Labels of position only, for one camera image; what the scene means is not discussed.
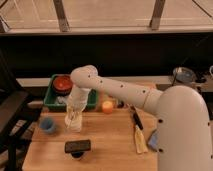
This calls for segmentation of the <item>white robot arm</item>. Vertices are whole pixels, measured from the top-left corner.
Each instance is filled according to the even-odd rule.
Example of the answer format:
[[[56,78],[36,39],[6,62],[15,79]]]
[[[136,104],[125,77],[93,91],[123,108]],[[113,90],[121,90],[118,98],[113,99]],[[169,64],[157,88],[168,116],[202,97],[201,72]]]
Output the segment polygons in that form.
[[[70,78],[68,105],[74,110],[83,110],[89,91],[97,90],[157,117],[158,171],[213,171],[209,113],[196,90],[178,85],[160,91],[108,79],[92,65],[74,69]]]

